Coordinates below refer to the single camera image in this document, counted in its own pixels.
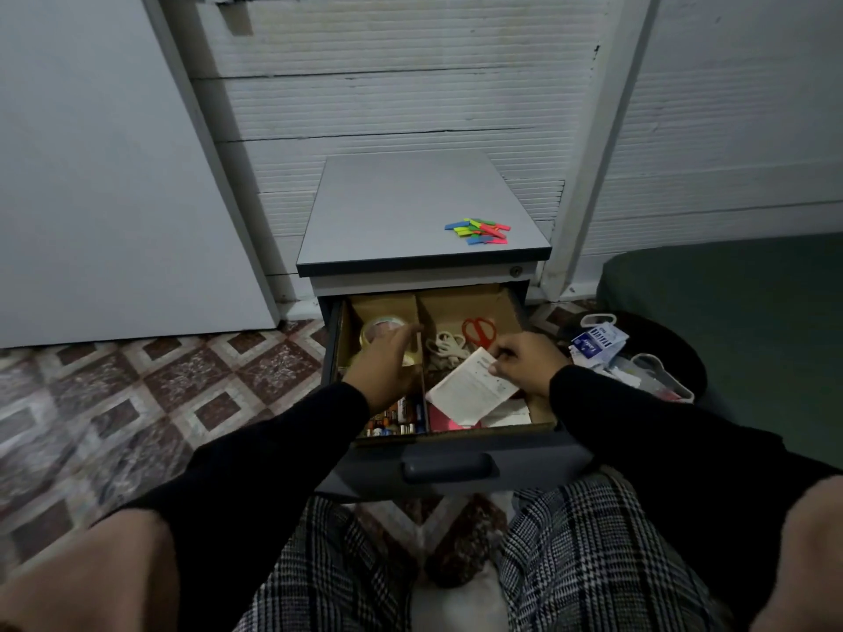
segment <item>white door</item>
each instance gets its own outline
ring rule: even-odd
[[[4,0],[0,346],[278,321],[147,3]]]

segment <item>tiled floor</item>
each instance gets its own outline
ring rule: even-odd
[[[533,322],[551,330],[582,309],[541,308]],[[0,581],[178,474],[196,447],[313,390],[325,340],[322,322],[310,321],[0,351]],[[511,498],[435,497],[355,510],[385,552],[407,555],[449,586],[482,567],[507,530]]]

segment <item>black sleeve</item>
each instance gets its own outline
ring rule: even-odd
[[[169,525],[179,629],[234,629],[308,497],[368,418],[363,394],[335,383],[200,447],[184,474],[122,506],[155,510]]]
[[[778,435],[577,366],[553,377],[551,406],[600,462],[632,483],[659,532],[742,626],[771,594],[786,512],[807,488],[838,474],[788,452]]]

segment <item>green cushion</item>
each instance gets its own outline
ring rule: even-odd
[[[619,255],[598,298],[688,341],[735,421],[843,467],[843,234]]]

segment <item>leg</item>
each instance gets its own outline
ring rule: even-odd
[[[236,632],[409,630],[411,580],[349,509],[313,497]]]
[[[706,586],[626,481],[593,473],[519,499],[497,560],[510,629],[720,627]]]

